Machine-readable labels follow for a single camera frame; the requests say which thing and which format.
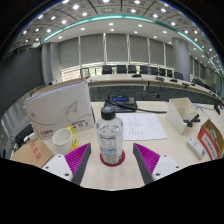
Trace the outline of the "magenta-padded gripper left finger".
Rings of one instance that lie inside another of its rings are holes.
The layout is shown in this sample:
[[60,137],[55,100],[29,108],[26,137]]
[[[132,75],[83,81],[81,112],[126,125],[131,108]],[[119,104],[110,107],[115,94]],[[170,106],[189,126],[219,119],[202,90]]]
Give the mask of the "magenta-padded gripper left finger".
[[80,185],[90,154],[91,144],[87,143],[67,155],[55,155],[42,169],[76,185]]

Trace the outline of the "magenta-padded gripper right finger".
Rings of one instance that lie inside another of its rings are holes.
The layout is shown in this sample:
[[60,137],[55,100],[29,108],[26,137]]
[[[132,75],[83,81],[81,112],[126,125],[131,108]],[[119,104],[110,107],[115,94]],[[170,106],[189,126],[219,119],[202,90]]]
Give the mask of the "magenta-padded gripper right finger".
[[133,154],[145,185],[181,170],[181,166],[168,155],[159,155],[143,145],[134,143]]

